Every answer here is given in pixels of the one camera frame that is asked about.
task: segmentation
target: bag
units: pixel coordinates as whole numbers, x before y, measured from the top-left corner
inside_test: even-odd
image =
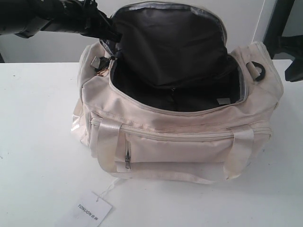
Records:
[[[72,133],[115,177],[212,183],[204,167],[220,163],[238,177],[283,94],[265,46],[228,54],[221,20],[188,5],[139,3],[112,19],[121,42],[81,56]]]

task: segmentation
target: white wall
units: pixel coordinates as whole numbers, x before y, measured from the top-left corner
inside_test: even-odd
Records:
[[[229,51],[253,40],[262,40],[276,0],[172,0],[203,6],[223,20]],[[111,15],[136,0],[98,0],[98,8]],[[6,62],[74,62],[86,45],[96,39],[78,34],[40,32],[30,39],[15,35],[0,36],[0,52]]]

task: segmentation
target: white table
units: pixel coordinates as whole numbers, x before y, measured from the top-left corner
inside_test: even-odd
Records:
[[[102,227],[303,226],[303,82],[285,82],[265,152],[231,182],[123,181]],[[77,63],[0,64],[0,226],[52,227],[113,177],[70,134]]]

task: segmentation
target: zipper pull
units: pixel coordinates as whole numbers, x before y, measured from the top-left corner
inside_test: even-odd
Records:
[[[125,156],[125,168],[131,169],[131,156],[129,154],[129,151],[127,151],[127,154]]]

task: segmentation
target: cream duffel bag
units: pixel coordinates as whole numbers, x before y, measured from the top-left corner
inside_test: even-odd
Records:
[[[188,5],[139,3],[112,19],[121,42],[81,57],[72,133],[115,177],[212,183],[210,164],[238,177],[283,94],[265,46],[228,54],[221,20]]]

